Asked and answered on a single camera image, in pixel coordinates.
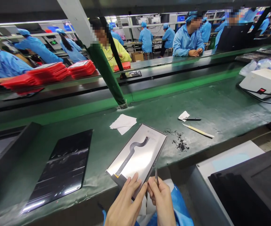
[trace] cardboard box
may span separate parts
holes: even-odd
[[[132,62],[144,61],[143,53],[141,53],[141,52],[131,53],[131,59],[132,59]]]

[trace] table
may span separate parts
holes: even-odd
[[[190,149],[180,152],[172,144],[175,137],[169,135],[157,162],[157,167],[161,168],[271,122],[271,105],[258,102],[235,87],[235,84],[243,79],[237,75],[239,70],[218,71],[212,76],[206,75],[170,86],[157,87],[155,90],[132,93],[132,98],[137,100],[147,95],[154,95],[154,98],[131,103],[125,110],[105,110],[45,124],[0,187],[0,225],[25,225],[115,187],[116,184],[105,170],[140,123],[159,131],[170,128],[184,133],[182,138]],[[202,119],[187,124],[210,133],[215,138],[204,137],[184,127],[177,118],[185,110],[193,117]],[[111,130],[109,125],[122,113],[136,117],[138,123],[121,136],[118,131]],[[41,117],[49,121],[54,116]],[[88,129],[94,129],[94,133],[83,188],[59,199],[58,202],[20,215],[57,140]]]

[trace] black hair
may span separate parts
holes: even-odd
[[[204,15],[205,15],[205,11],[197,11],[196,15],[197,15],[197,16],[196,16],[194,19],[200,19],[200,18],[203,18]],[[186,26],[188,26],[188,25],[191,23],[191,21],[192,21],[192,20],[188,21],[188,22],[186,23]]]
[[[65,46],[65,48],[67,48],[69,51],[72,51],[73,48],[72,48],[72,46],[69,44],[69,42],[67,41],[67,39],[64,37],[65,34],[60,33],[59,35],[60,35],[60,37],[61,37],[61,41],[62,41],[63,45]]]
[[[240,9],[233,9],[233,10],[230,12],[230,15],[237,15],[239,12],[240,12]]]
[[[91,24],[93,30],[100,30],[100,29],[104,30],[102,22],[97,17],[89,18],[89,23]]]

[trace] power cord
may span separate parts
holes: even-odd
[[[254,99],[256,99],[256,100],[258,100],[258,101],[261,101],[261,102],[267,103],[267,104],[271,104],[271,102],[264,101],[264,100],[262,100],[262,99],[258,98],[257,96],[255,96],[255,95],[253,95],[253,94],[250,93],[250,92],[252,92],[252,93],[258,93],[258,92],[242,88],[242,87],[239,85],[240,83],[241,83],[241,82],[238,82],[238,83],[236,84],[236,87],[237,87],[237,88],[241,89],[242,91],[244,91],[245,93],[247,93],[248,95],[250,95],[251,97],[253,97]]]

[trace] red tray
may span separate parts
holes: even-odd
[[[123,66],[123,69],[124,69],[124,70],[130,69],[130,68],[131,68],[130,62],[124,62],[124,63],[122,63],[122,66]],[[119,66],[117,66],[117,65],[114,66],[113,70],[114,70],[115,72],[119,71],[119,70],[120,70],[120,69],[119,69]]]

